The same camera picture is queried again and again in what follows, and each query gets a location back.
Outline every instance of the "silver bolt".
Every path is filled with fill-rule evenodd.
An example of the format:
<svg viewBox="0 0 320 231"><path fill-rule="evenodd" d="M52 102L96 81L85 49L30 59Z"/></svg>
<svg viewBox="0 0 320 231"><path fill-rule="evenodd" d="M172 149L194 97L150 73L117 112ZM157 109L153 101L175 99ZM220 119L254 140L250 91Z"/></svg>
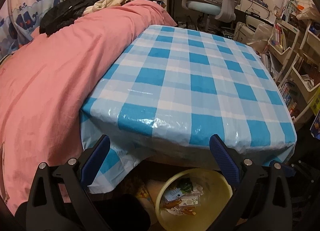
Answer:
<svg viewBox="0 0 320 231"><path fill-rule="evenodd" d="M40 164L39 164L39 168L40 168L40 169L44 169L46 166L47 166L46 163L40 163Z"/></svg>
<svg viewBox="0 0 320 231"><path fill-rule="evenodd" d="M280 170L281 169L281 165L279 163L275 163L273 165L276 169Z"/></svg>
<svg viewBox="0 0 320 231"><path fill-rule="evenodd" d="M69 165L75 165L76 162L77 162L77 159L71 158L71 159L69 159L68 164Z"/></svg>
<svg viewBox="0 0 320 231"><path fill-rule="evenodd" d="M250 159L244 159L244 164L247 165L247 166L250 166L252 165L252 161Z"/></svg>

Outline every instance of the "blue chair cushion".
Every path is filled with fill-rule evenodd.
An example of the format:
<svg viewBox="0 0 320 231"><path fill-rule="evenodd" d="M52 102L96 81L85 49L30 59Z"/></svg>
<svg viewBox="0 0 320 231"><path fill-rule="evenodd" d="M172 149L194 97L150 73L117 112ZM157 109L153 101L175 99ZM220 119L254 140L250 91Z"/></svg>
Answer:
<svg viewBox="0 0 320 231"><path fill-rule="evenodd" d="M202 3L197 1L188 1L187 8L196 10L205 14L217 16L221 12L221 8L209 3Z"/></svg>

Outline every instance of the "pink bedsheet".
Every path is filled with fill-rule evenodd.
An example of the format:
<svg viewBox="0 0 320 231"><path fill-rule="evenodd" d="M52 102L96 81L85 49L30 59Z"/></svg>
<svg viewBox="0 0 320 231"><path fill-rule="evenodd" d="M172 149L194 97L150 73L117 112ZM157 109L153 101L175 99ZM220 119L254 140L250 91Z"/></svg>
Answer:
<svg viewBox="0 0 320 231"><path fill-rule="evenodd" d="M0 151L12 213L28 200L39 163L63 164L82 152L81 105L123 50L153 24L176 25L158 4L135 0L79 18L50 37L38 35L0 67Z"/></svg>

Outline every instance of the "blue and white tablecloth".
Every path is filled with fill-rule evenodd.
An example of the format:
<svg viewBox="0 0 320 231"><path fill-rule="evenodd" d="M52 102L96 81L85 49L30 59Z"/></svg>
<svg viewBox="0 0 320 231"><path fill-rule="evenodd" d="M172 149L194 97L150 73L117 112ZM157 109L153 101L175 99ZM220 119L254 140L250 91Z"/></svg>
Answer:
<svg viewBox="0 0 320 231"><path fill-rule="evenodd" d="M81 111L84 149L111 150L92 193L105 193L156 153L213 160L218 134L258 164L286 161L297 136L287 107L252 48L203 32L150 26L116 60Z"/></svg>

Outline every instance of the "cartoon curtain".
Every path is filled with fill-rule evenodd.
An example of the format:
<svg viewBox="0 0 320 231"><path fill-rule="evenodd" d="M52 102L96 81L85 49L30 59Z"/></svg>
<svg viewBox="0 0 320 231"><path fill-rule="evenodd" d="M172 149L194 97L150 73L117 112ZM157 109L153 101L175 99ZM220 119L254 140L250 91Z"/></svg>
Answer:
<svg viewBox="0 0 320 231"><path fill-rule="evenodd" d="M44 14L63 0L6 0L0 10L0 59L27 44Z"/></svg>

